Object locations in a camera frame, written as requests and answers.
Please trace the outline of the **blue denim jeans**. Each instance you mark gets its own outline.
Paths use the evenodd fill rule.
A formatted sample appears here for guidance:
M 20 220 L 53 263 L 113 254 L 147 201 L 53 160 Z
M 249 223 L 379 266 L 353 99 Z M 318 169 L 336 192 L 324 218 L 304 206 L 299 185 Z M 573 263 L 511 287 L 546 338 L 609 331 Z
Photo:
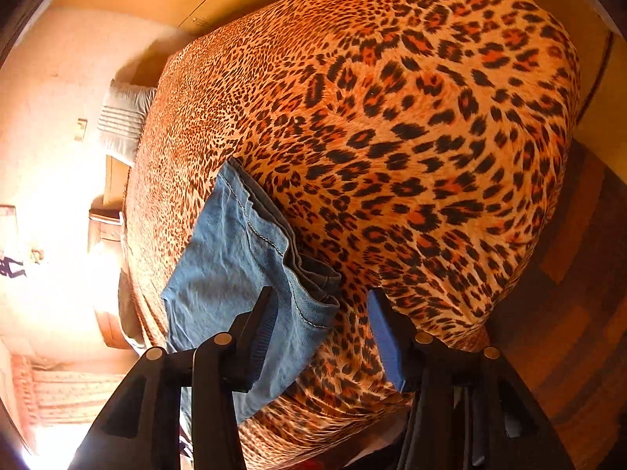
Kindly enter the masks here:
M 161 293 L 167 348 L 193 349 L 227 330 L 270 286 L 279 313 L 259 379 L 234 395 L 236 419 L 243 422 L 310 364 L 333 326 L 340 282 L 334 268 L 297 249 L 279 208 L 237 160 L 227 160 Z

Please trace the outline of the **floral curtain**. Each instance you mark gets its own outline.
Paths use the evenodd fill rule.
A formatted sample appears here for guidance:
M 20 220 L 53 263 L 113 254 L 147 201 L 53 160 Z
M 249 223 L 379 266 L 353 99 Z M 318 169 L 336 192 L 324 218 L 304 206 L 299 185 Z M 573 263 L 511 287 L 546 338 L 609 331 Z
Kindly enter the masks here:
M 134 363 L 127 354 L 119 359 L 79 362 L 36 362 L 13 354 L 9 359 L 9 411 L 23 427 L 89 423 Z

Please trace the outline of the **wooden headboard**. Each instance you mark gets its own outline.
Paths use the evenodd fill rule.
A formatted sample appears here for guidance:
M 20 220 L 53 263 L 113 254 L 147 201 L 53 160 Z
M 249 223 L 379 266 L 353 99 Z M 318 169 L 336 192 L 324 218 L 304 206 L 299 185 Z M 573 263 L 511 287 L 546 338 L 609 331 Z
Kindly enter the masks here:
M 89 274 L 97 286 L 94 315 L 107 347 L 142 353 L 146 343 L 132 299 L 123 232 L 123 216 L 119 210 L 89 210 Z

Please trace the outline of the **yellow upholstered headboard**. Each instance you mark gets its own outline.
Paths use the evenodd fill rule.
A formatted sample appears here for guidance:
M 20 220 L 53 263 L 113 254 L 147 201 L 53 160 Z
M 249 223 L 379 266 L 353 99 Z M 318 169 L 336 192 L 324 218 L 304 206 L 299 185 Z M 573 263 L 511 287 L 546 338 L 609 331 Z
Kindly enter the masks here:
M 131 168 L 112 156 L 105 159 L 105 184 L 103 206 L 107 209 L 119 208 L 123 204 L 127 180 Z

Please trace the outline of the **leopard print bedspread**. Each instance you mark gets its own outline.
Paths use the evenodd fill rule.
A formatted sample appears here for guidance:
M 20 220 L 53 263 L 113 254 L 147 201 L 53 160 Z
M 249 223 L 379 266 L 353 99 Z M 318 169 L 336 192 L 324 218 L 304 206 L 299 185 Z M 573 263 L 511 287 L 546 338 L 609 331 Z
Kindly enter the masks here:
M 369 287 L 472 348 L 555 211 L 579 92 L 565 26 L 533 0 L 282 0 L 167 61 L 127 185 L 127 248 L 154 342 L 158 294 L 239 159 L 305 255 L 337 268 L 312 362 L 240 433 L 251 469 L 320 453 L 400 405 Z

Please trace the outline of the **grey striped pillow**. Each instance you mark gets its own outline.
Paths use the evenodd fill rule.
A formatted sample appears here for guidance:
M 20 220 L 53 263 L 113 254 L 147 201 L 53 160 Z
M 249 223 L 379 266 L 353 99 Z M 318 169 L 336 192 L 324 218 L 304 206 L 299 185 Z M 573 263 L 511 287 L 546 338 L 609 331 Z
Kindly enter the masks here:
M 99 143 L 105 153 L 127 166 L 134 166 L 154 87 L 112 80 L 105 92 L 97 119 Z

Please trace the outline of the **wall switch plate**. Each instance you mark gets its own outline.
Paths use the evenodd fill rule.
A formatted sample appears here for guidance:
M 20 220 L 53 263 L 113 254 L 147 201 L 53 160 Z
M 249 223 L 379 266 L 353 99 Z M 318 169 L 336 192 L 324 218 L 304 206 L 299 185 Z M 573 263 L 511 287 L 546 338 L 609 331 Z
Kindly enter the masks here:
M 83 118 L 76 120 L 76 128 L 74 129 L 73 139 L 75 141 L 83 141 L 87 132 L 88 121 Z

